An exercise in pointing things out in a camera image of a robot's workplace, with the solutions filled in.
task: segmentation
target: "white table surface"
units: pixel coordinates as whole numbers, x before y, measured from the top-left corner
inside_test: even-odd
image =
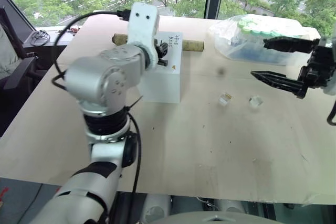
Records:
[[[143,141],[138,192],[238,200],[336,204],[336,127],[326,123],[334,98],[309,90],[305,99],[250,75],[271,70],[296,78],[298,67],[232,61],[207,29],[216,20],[161,16],[159,30],[204,40],[203,52],[183,52],[181,103],[140,101],[132,113]],[[127,22],[90,17],[59,57],[64,69],[78,57],[114,47]],[[224,68],[224,75],[218,74]],[[85,124],[73,97],[51,85],[52,67],[0,140],[0,177],[62,185],[89,162]],[[233,96],[218,104],[222,91]],[[264,103],[253,110],[251,95]],[[129,90],[127,102],[139,93]],[[119,190],[131,191],[135,165]]]

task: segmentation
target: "plastic bag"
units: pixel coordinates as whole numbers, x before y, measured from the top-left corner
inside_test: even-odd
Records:
[[[293,19],[254,14],[235,16],[209,28],[215,48],[225,57],[281,66],[305,63],[309,54],[266,49],[264,39],[278,36],[306,38],[308,31]]]

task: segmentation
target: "black chair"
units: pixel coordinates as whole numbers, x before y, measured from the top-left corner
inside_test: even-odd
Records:
[[[0,136],[2,136],[47,70],[38,69],[36,53],[25,53],[4,8],[0,8],[0,25],[20,61],[9,76],[0,79]]]

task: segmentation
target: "wire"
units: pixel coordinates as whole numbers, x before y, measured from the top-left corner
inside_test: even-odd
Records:
[[[329,114],[328,117],[327,117],[327,123],[329,123],[329,124],[332,125],[332,126],[336,126],[336,123],[334,123],[334,122],[332,121],[332,120],[334,119],[335,115],[336,115],[336,101],[335,101],[335,103],[334,103],[334,106],[333,106],[332,109],[331,109],[330,114]]]
[[[209,206],[211,206],[211,207],[213,207],[213,208],[216,208],[216,210],[219,211],[219,208],[218,208],[216,205],[211,204],[210,202],[207,202],[207,201],[205,201],[205,200],[202,200],[202,199],[200,199],[199,197],[196,197],[196,199],[197,199],[198,201],[204,203],[204,204],[207,204],[207,205],[209,205]]]
[[[65,86],[63,86],[62,84],[57,83],[56,81],[60,78],[62,78],[62,75],[58,74],[57,76],[53,77],[51,82],[53,85],[55,85],[56,87],[63,89],[63,90],[67,90],[67,88]]]
[[[35,44],[37,40],[41,40],[43,39],[43,43],[42,44]],[[50,41],[50,35],[44,31],[44,30],[40,30],[40,31],[35,31],[33,33],[33,35],[31,36],[30,38],[30,44],[33,46],[33,47],[41,47],[41,46],[44,46],[46,43],[48,43]]]
[[[57,58],[56,58],[56,53],[57,53],[57,44],[59,42],[59,40],[61,39],[61,37],[67,32],[68,29],[70,29],[70,27],[72,25],[74,25],[75,23],[77,23],[78,21],[84,19],[84,18],[87,18],[87,17],[90,17],[90,16],[93,16],[93,15],[99,15],[99,14],[112,14],[112,15],[117,15],[117,12],[108,12],[108,11],[99,11],[99,12],[94,12],[94,13],[86,13],[82,16],[79,16],[77,18],[75,18],[74,20],[72,20],[60,33],[59,35],[57,36],[55,42],[54,42],[54,45],[53,45],[53,48],[51,50],[51,59],[52,59],[52,62],[54,63],[55,65],[55,68],[58,72],[58,74],[60,75],[60,77],[62,79],[64,79],[64,73],[65,72],[62,72],[61,69],[59,68],[58,66],[58,63],[57,63]]]
[[[28,210],[30,209],[30,207],[33,205],[33,203],[37,199],[38,194],[40,193],[40,191],[42,189],[42,186],[43,186],[43,184],[40,184],[40,186],[39,186],[39,188],[38,188],[38,190],[37,190],[37,192],[36,192],[33,200],[30,202],[30,204],[28,205],[28,207],[26,208],[26,210],[23,212],[23,214],[21,215],[20,219],[18,220],[18,222],[16,224],[19,224],[22,221],[23,217],[26,215],[26,213],[28,212]]]
[[[140,96],[135,102],[133,102],[131,106],[126,106],[126,107],[125,107],[125,108],[126,108],[126,111],[130,111],[131,108],[132,108],[134,105],[136,105],[142,98],[143,98],[143,95]]]
[[[129,206],[128,214],[127,214],[127,220],[126,220],[126,224],[130,224],[130,221],[131,221],[131,211],[133,209],[135,192],[137,190],[136,188],[137,188],[137,185],[138,185],[138,179],[139,179],[139,173],[140,173],[140,165],[141,165],[141,136],[140,136],[140,130],[139,130],[138,124],[136,123],[135,118],[129,112],[127,113],[127,115],[130,117],[132,123],[134,124],[135,130],[136,130],[136,134],[138,135],[138,137],[137,137],[137,140],[138,140],[138,162],[136,164],[136,172],[135,172],[134,184],[133,184],[133,189],[132,189],[132,194],[131,194],[130,206]]]

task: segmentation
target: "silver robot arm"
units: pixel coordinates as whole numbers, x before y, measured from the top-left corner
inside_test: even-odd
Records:
[[[31,223],[105,223],[122,169],[136,158],[137,134],[130,131],[125,98],[127,89],[158,62],[153,44],[157,11],[134,3],[128,43],[97,57],[79,58],[66,71],[66,89],[77,99],[86,122],[91,162],[73,174]]]

